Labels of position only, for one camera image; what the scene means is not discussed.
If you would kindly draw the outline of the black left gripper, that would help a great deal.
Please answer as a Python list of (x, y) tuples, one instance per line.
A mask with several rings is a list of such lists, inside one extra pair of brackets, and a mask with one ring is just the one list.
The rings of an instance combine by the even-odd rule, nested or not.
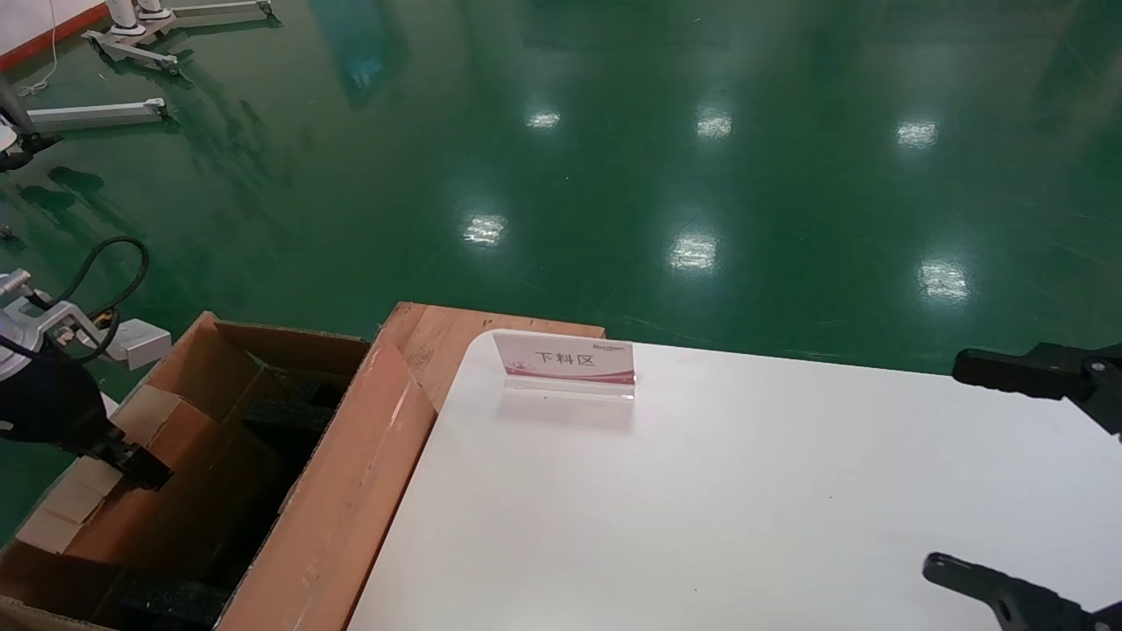
[(140, 443), (117, 436), (96, 379), (79, 362), (33, 359), (1, 382), (3, 440), (92, 454), (134, 487), (159, 491), (174, 472)]

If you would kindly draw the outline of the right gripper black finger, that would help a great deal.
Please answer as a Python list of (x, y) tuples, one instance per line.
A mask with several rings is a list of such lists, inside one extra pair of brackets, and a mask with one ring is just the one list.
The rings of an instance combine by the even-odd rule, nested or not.
[(953, 379), (1027, 397), (1067, 399), (1106, 435), (1121, 435), (1121, 344), (1098, 349), (1037, 344), (1020, 356), (962, 349)]
[(1002, 630), (1119, 630), (1121, 603), (1097, 611), (1083, 609), (1058, 592), (995, 571), (981, 564), (965, 563), (947, 554), (925, 558), (923, 578), (965, 598), (985, 604)]

